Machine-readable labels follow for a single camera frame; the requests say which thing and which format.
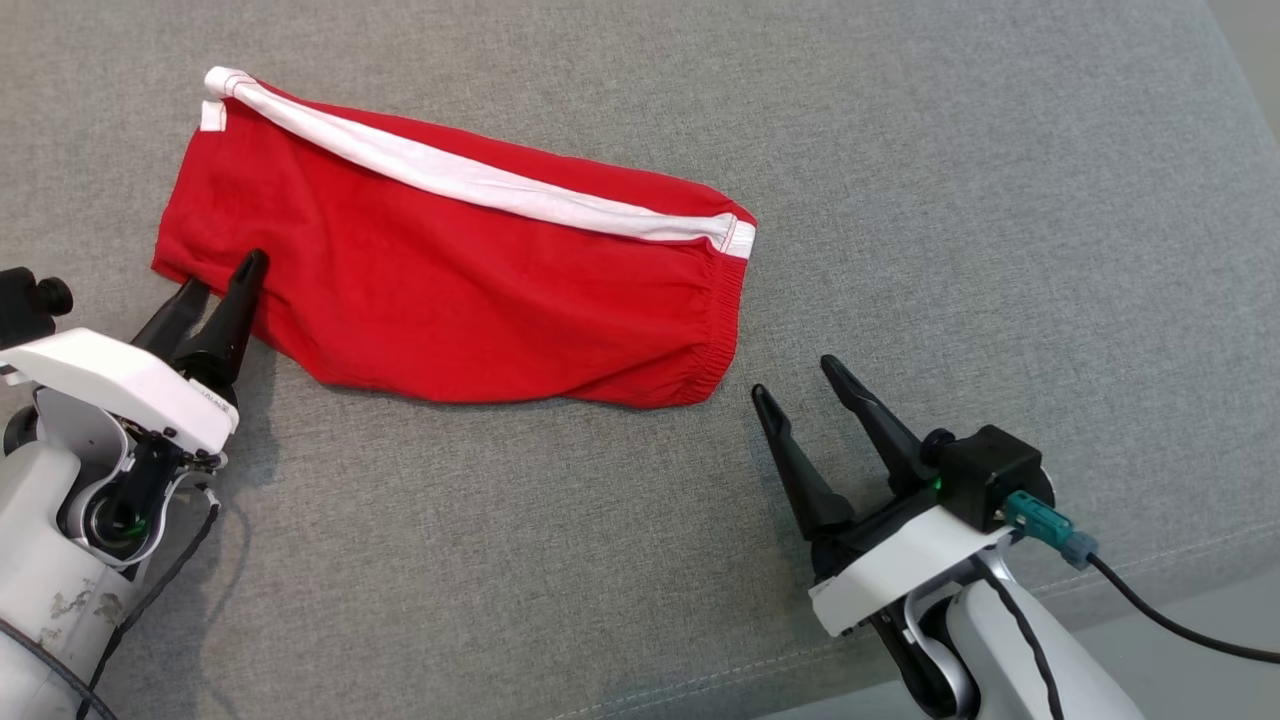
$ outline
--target gray couch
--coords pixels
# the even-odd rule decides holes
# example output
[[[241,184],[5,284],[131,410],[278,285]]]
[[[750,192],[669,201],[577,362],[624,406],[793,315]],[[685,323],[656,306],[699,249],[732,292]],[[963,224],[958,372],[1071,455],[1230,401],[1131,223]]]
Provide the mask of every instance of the gray couch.
[[[18,5],[0,266],[65,278],[64,327],[128,337],[174,290],[147,266],[215,64],[760,222],[696,407],[436,406],[255,343],[229,511],[111,662],[123,717],[739,719],[893,676],[812,616],[748,398],[767,383],[838,491],[883,498],[823,352],[913,427],[1036,443],[1155,600],[1280,561],[1280,154],[1198,1]],[[1124,610],[1015,560],[1071,628]]]

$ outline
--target cable connector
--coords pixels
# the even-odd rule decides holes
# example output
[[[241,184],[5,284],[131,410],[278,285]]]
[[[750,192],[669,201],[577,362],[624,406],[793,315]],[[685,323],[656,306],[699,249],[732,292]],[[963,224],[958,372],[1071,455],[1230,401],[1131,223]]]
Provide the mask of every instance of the cable connector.
[[[1062,559],[1076,570],[1088,568],[1089,553],[1098,551],[1098,541],[1076,530],[1065,515],[1024,491],[1018,491],[1005,498],[1005,523],[1043,541],[1059,551]]]

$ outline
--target robotic arm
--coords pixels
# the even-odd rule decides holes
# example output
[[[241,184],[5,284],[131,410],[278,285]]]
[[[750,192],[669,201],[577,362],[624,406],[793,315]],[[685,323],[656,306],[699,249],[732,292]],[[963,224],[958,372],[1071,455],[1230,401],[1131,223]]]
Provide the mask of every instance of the robotic arm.
[[[1007,509],[1053,506],[1039,451],[993,425],[920,442],[840,360],[827,355],[822,369],[888,468],[892,498],[865,515],[805,457],[769,391],[755,386],[751,400],[812,547],[809,596],[823,628],[836,637],[869,624],[929,717],[1140,720],[1005,564],[1027,521]],[[1096,550],[1080,533],[1065,544],[1079,562]]]
[[[268,258],[253,251],[204,328],[209,288],[189,281],[132,343],[54,334],[70,293],[26,269],[0,273],[0,377],[32,383],[0,460],[0,715],[83,717],[106,656],[180,568],[141,597],[174,493],[204,491],[239,423],[239,375]],[[86,685],[83,678],[92,676]],[[92,698],[102,717],[110,711]]]

